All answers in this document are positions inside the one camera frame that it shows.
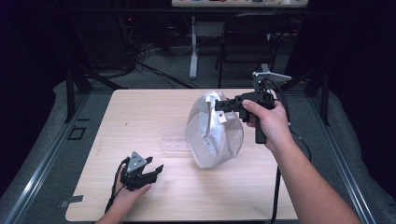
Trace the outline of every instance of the wooden table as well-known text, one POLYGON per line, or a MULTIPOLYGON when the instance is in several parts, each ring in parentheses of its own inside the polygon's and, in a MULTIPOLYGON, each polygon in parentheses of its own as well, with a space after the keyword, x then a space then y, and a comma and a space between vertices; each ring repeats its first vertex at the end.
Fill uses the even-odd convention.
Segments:
MULTIPOLYGON (((270 219, 276 161, 254 143, 254 129, 244 123, 244 144, 236 158, 215 169, 198 168, 184 130, 192 104, 211 90, 115 91, 94 140, 74 196, 69 221, 95 221, 104 213, 114 174, 135 150, 152 156, 144 173, 163 164, 163 172, 124 220, 198 221, 270 219)), ((229 98, 252 90, 222 90, 229 98)), ((297 219, 290 196, 280 186, 279 219, 297 219)))

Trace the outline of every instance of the gripper handle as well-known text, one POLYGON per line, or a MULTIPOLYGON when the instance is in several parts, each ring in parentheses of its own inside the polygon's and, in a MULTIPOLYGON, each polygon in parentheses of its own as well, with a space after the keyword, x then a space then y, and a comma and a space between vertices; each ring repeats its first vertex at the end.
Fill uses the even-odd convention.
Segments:
POLYGON ((262 126, 260 125, 260 119, 256 117, 256 144, 266 144, 267 137, 262 132, 262 126))

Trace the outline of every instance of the black cable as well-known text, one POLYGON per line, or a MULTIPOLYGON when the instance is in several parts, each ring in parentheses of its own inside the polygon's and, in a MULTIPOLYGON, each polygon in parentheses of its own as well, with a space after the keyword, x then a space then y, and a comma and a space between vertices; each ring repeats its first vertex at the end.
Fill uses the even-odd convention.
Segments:
POLYGON ((200 89, 197 85, 195 85, 193 83, 181 80, 181 79, 176 78, 176 77, 169 76, 169 75, 165 74, 164 72, 162 72, 162 71, 160 71, 158 69, 155 69, 153 67, 150 67, 150 66, 148 66, 148 65, 146 65, 144 63, 141 63, 141 62, 137 62, 137 63, 140 64, 147 71, 150 71, 150 72, 152 72, 152 73, 154 73, 154 74, 156 74, 156 75, 158 75, 160 77, 164 77, 164 78, 167 78, 169 80, 172 80, 172 81, 174 81, 174 82, 176 82, 176 83, 178 83, 178 84, 180 84, 180 85, 182 85, 182 86, 184 86, 184 87, 186 87, 188 89, 200 89))
POLYGON ((280 170, 279 167, 276 168, 276 182, 275 182, 275 192, 274 192, 274 205, 273 205, 273 215, 271 218, 271 224, 275 223, 276 213, 277 213, 277 200, 279 196, 279 187, 280 187, 280 170))
POLYGON ((112 79, 112 78, 116 78, 116 77, 124 77, 130 73, 132 73, 134 71, 134 68, 126 68, 124 71, 121 71, 117 74, 112 74, 112 75, 101 75, 102 77, 105 77, 107 79, 112 79))
POLYGON ((122 167, 123 164, 126 164, 126 163, 129 161, 129 159, 130 159, 130 158, 128 157, 128 158, 126 158, 125 160, 123 160, 123 161, 120 163, 119 168, 117 169, 116 175, 115 175, 115 177, 114 177, 113 187, 111 188, 111 196, 110 196, 110 199, 108 199, 108 203, 107 203, 107 206, 106 206, 106 209, 105 209, 105 213, 106 213, 107 210, 110 208, 110 206, 113 204, 114 198, 116 198, 117 194, 119 194, 119 192, 123 189, 123 186, 122 186, 122 188, 120 188, 120 189, 117 191, 117 193, 114 193, 115 190, 116 190, 116 186, 117 186, 117 180, 118 180, 119 174, 120 174, 120 169, 121 169, 121 167, 122 167))
POLYGON ((298 135, 297 133, 295 133, 293 130, 290 130, 290 132, 291 132, 292 134, 296 135, 296 137, 297 137, 298 139, 300 139, 300 141, 304 144, 304 146, 305 146, 305 148, 306 148, 306 151, 308 152, 308 159, 309 159, 309 161, 311 161, 311 160, 312 160, 312 154, 311 154, 311 149, 309 148, 308 144, 303 140, 302 137, 300 137, 300 135, 298 135))
MULTIPOLYGON (((309 159, 309 161, 311 161, 311 150, 310 150, 308 144, 303 140, 302 137, 300 137, 297 133, 295 133, 294 131, 292 131, 291 128, 290 128, 289 104, 288 104, 288 102, 287 102, 287 100, 286 100, 285 94, 284 94, 283 91, 280 89, 280 87, 276 84, 276 82, 274 82, 272 79, 265 78, 263 81, 265 81, 265 80, 271 82, 274 86, 276 86, 276 89, 279 91, 279 94, 280 94, 282 100, 278 100, 278 99, 276 99, 276 100, 279 101, 279 102, 281 102, 281 103, 283 104, 283 106, 285 107, 286 117, 287 117, 287 119, 288 119, 290 132, 291 132, 292 134, 295 134, 295 135, 300 139, 300 141, 305 145, 305 147, 306 147, 306 149, 307 149, 307 151, 308 151, 308 159, 309 159)), ((279 166, 277 166, 277 169, 276 169, 275 192, 274 192, 274 202, 273 202, 273 214, 272 214, 272 217, 271 217, 271 224, 274 224, 275 221, 276 221, 277 201, 278 201, 278 197, 279 197, 279 187, 280 187, 280 177, 281 177, 281 173, 280 173, 280 170, 279 170, 279 166)))

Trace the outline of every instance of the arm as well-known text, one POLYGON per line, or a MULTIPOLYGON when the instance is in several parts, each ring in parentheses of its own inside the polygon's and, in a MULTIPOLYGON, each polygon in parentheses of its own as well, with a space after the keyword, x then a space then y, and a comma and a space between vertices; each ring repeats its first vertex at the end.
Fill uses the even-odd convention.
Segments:
POLYGON ((96 223, 120 223, 125 215, 132 209, 135 201, 144 193, 146 193, 151 187, 150 184, 147 184, 141 189, 129 191, 122 186, 120 182, 120 174, 116 186, 116 190, 120 189, 120 192, 115 197, 114 202, 108 211, 96 223))
MULTIPOLYGON (((361 223, 341 196, 326 182, 297 147, 290 134, 286 112, 276 101, 272 110, 245 100, 243 106, 256 115, 267 136, 297 217, 302 223, 361 223)), ((254 118, 247 126, 254 127, 254 118)))

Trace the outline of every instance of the right hand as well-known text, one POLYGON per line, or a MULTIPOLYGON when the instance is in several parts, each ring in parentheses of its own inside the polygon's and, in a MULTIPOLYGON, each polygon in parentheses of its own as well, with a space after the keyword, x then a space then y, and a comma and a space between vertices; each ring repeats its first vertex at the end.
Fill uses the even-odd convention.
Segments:
POLYGON ((262 131, 267 137, 265 146, 273 153, 274 150, 282 144, 286 144, 289 141, 293 142, 286 110, 282 103, 275 101, 275 108, 271 110, 250 100, 244 100, 242 104, 244 108, 251 113, 247 126, 255 127, 255 119, 260 119, 262 131))

